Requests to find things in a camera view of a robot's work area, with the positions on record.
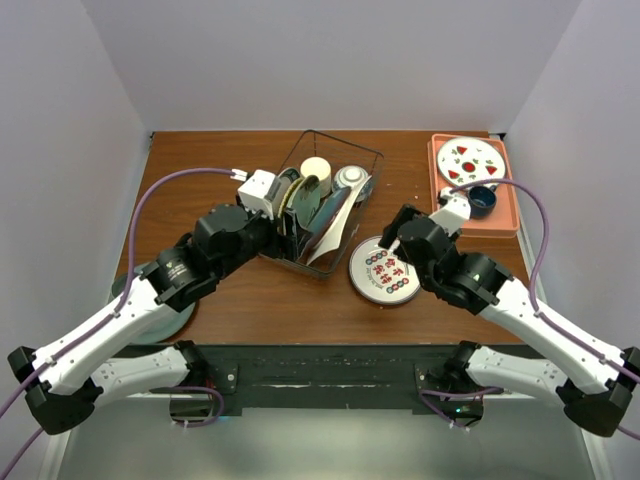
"white wall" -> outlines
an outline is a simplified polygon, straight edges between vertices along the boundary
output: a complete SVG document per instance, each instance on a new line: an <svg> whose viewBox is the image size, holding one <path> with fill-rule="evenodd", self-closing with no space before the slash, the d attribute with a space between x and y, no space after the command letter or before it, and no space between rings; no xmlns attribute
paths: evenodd
<svg viewBox="0 0 640 480"><path fill-rule="evenodd" d="M154 130L511 125L579 0L83 0Z"/></svg>
<svg viewBox="0 0 640 480"><path fill-rule="evenodd" d="M621 347L640 346L638 18L639 2L584 0L507 134L516 178L549 209L549 303ZM521 206L538 245L539 215ZM624 422L637 431L639 411ZM638 477L639 447L608 442L617 478Z"/></svg>
<svg viewBox="0 0 640 480"><path fill-rule="evenodd" d="M77 0L0 3L0 397L3 359L103 305L144 164L144 129ZM0 421L0 467L36 429ZM48 438L11 478L36 478Z"/></svg>

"blue bowl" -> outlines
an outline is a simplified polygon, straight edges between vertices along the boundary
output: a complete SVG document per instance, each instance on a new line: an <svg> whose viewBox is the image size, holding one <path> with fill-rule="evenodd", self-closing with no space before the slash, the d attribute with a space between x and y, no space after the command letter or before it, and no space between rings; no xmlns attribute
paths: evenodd
<svg viewBox="0 0 640 480"><path fill-rule="evenodd" d="M483 185L469 189L467 196L471 205L471 218L484 218L493 211L497 201L493 190Z"/></svg>

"wooden tabletop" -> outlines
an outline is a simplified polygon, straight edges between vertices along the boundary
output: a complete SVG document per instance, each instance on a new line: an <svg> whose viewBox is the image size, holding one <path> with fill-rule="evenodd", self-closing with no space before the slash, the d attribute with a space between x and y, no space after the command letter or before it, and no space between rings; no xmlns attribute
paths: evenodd
<svg viewBox="0 0 640 480"><path fill-rule="evenodd" d="M160 132L154 137L140 192L185 168L229 167L277 171L301 132ZM373 304L351 286L347 271L353 248L381 234L404 203L430 212L426 145L433 132L343 131L334 135L381 151L382 176L357 235L327 280L293 272L258 258L202 299L195 315L172 340L197 343L482 343L519 340L479 317L420 292L397 307ZM486 132L464 132L486 136ZM153 260L218 203L233 203L238 182L215 175L173 180L145 207L136 240L136 263ZM518 241L458 240L461 251L480 251L526 279ZM126 271L126 245L119 273Z"/></svg>

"plate with red pattern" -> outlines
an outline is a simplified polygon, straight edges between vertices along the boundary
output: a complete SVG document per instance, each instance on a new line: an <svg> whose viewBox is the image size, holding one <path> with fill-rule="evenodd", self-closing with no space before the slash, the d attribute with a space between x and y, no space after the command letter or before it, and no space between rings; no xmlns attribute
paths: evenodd
<svg viewBox="0 0 640 480"><path fill-rule="evenodd" d="M438 150L436 164L440 174L454 186L478 180L504 178L507 166L500 152L473 137L456 137Z"/></svg>
<svg viewBox="0 0 640 480"><path fill-rule="evenodd" d="M380 236L358 245L349 260L349 276L356 290L380 305L408 302L420 290L415 269L378 246Z"/></svg>

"wire basket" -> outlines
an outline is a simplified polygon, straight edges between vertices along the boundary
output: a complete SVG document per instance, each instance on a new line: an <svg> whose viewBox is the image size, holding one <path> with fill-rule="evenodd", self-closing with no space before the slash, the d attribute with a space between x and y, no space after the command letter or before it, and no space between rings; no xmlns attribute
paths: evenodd
<svg viewBox="0 0 640 480"><path fill-rule="evenodd" d="M309 266L298 261L274 259L276 262L282 263L287 267L311 274L317 278L326 278L335 271L338 262L349 245L349 241L358 231L362 214L366 210L371 196L375 194L375 186L382 171L384 155L377 150L342 140L328 133L306 130L300 135L291 152L284 162L282 162L280 171L290 167L300 169L302 162L309 157L322 157L327 160L331 165L332 175L342 167L358 165L371 175L370 181L373 187L371 195L354 205L351 209L344 231L342 232L340 246L337 250L322 255Z"/></svg>

